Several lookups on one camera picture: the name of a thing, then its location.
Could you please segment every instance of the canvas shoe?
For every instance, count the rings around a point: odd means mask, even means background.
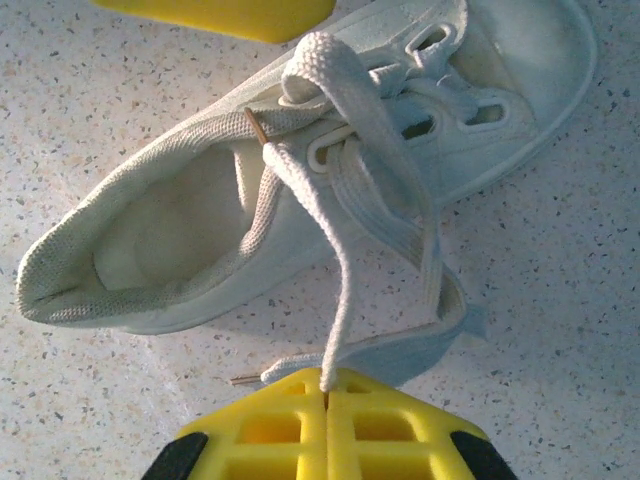
[[[334,251],[344,320],[349,249],[371,235],[422,273],[427,316],[459,322],[466,306],[440,259],[439,208],[549,140],[595,59],[574,0],[373,2],[113,171],[27,252],[20,311],[59,326],[173,332]]]

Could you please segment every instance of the speckled surface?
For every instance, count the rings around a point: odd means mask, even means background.
[[[601,49],[586,101],[534,162],[443,216],[488,340],[460,338],[403,387],[483,427],[522,478],[640,470],[640,6],[581,3]],[[138,478],[181,424],[250,392],[228,378],[322,344],[336,266],[168,336],[21,319],[29,245],[130,153],[289,48],[37,4],[0,3],[0,478]],[[414,275],[362,251],[375,321],[359,333],[411,323]]]

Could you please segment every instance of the white sneaker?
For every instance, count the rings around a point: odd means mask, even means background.
[[[427,314],[459,322],[466,307],[442,275],[439,207],[530,158],[584,96],[596,59],[574,0],[469,5],[378,0],[304,37],[130,158],[36,242],[19,270],[22,314],[173,332],[333,247],[344,319],[348,248],[369,234],[423,273]],[[264,152],[260,129],[273,141]],[[341,343],[348,325],[338,323]]]

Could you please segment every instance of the shoe insole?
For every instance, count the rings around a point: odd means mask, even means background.
[[[92,0],[118,12],[267,43],[287,42],[325,20],[335,0]]]
[[[186,280],[238,245],[247,225],[234,154],[209,149],[125,209],[94,250],[96,272],[109,290]]]

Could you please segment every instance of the terrazzo floor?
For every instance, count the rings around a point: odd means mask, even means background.
[[[338,1],[329,21],[365,3]],[[486,339],[462,335],[402,386],[481,426],[523,479],[640,471],[640,3],[581,4],[600,48],[586,100],[534,161],[443,214]],[[47,327],[14,306],[33,241],[128,155],[291,46],[79,0],[0,2],[0,478],[140,478],[181,425],[251,392],[229,378],[322,346],[334,261],[160,337]],[[417,322],[415,275],[374,243],[360,251],[371,320],[355,334]]]

